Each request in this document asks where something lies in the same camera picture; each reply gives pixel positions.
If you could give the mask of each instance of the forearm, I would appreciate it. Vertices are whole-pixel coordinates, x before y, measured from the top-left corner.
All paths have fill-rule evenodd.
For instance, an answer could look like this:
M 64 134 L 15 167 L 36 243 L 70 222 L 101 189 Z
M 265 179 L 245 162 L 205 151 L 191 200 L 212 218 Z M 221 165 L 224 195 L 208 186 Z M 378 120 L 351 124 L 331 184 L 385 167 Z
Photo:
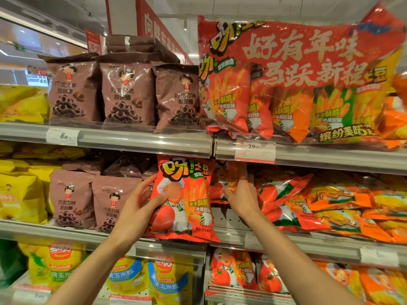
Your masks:
M 92 304 L 113 266 L 124 254 L 125 249 L 114 238 L 108 237 L 72 272 L 47 304 Z
M 276 228 L 261 212 L 245 220 L 297 304 L 363 304 Z

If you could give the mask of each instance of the red banner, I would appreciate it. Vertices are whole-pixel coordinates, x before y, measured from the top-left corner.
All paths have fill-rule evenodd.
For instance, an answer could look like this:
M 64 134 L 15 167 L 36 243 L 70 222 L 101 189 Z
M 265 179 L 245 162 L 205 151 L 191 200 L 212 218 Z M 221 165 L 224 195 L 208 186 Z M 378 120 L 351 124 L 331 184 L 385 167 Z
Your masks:
M 86 43 L 88 45 L 88 52 L 96 52 L 99 56 L 102 55 L 100 35 L 91 30 L 85 29 Z
M 360 24 L 311 26 L 257 21 L 198 21 L 199 74 L 236 66 L 238 60 L 265 68 L 260 83 L 284 87 L 365 84 L 368 65 L 404 44 L 404 23 L 378 5 Z
M 137 35 L 157 38 L 169 50 L 176 53 L 178 58 L 182 59 L 180 54 L 184 56 L 181 63 L 194 64 L 145 0 L 135 0 L 135 7 L 137 12 Z

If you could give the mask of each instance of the plastic price strip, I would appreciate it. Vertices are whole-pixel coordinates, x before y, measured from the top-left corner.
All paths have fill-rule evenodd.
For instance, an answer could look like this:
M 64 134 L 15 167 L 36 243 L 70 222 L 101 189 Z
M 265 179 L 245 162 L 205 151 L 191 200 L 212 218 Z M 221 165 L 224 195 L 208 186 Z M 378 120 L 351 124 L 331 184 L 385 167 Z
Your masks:
M 45 304 L 51 296 L 51 289 L 44 286 L 16 284 L 13 301 L 27 304 Z
M 260 140 L 236 139 L 234 159 L 236 161 L 274 164 L 276 144 Z
M 151 297 L 139 295 L 111 294 L 109 297 L 111 305 L 151 305 Z
M 135 244 L 130 248 L 130 250 L 127 252 L 126 256 L 135 257 Z
M 252 232 L 247 232 L 245 235 L 245 250 L 263 252 L 264 248 L 258 241 L 257 237 Z
M 68 128 L 49 128 L 46 135 L 47 143 L 62 146 L 78 146 L 80 130 Z
M 360 248 L 361 263 L 398 268 L 399 255 L 396 252 L 382 251 L 377 248 Z

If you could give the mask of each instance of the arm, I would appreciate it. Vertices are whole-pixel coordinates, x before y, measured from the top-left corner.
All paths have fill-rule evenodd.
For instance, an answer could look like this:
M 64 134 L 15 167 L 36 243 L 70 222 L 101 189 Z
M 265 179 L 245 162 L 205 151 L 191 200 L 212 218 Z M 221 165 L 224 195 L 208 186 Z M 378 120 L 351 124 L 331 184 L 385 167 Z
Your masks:
M 276 228 L 258 207 L 253 176 L 246 164 L 239 164 L 240 179 L 232 193 L 224 187 L 231 208 L 247 223 L 276 266 L 294 301 L 299 305 L 362 305 L 363 301 L 336 282 Z
M 144 203 L 151 192 L 145 188 L 154 181 L 153 175 L 141 182 L 120 214 L 107 239 L 68 277 L 46 303 L 47 305 L 93 304 L 110 271 L 145 232 L 156 207 L 166 200 L 166 193 Z

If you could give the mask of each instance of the hand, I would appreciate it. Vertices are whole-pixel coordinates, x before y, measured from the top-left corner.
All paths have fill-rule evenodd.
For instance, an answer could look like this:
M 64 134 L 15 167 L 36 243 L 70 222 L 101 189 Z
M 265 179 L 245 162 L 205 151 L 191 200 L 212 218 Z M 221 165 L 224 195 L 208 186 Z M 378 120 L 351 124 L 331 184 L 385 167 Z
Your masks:
M 226 195 L 231 209 L 244 221 L 250 218 L 253 214 L 261 213 L 257 202 L 257 192 L 253 185 L 253 175 L 247 175 L 247 163 L 238 162 L 239 181 L 234 193 L 229 187 L 223 187 L 222 192 Z
M 148 201 L 151 191 L 145 191 L 145 189 L 156 177 L 157 174 L 154 174 L 136 187 L 125 202 L 120 217 L 108 237 L 121 256 L 124 256 L 131 246 L 140 239 L 147 229 L 154 210 L 168 198 L 168 194 L 165 192 Z

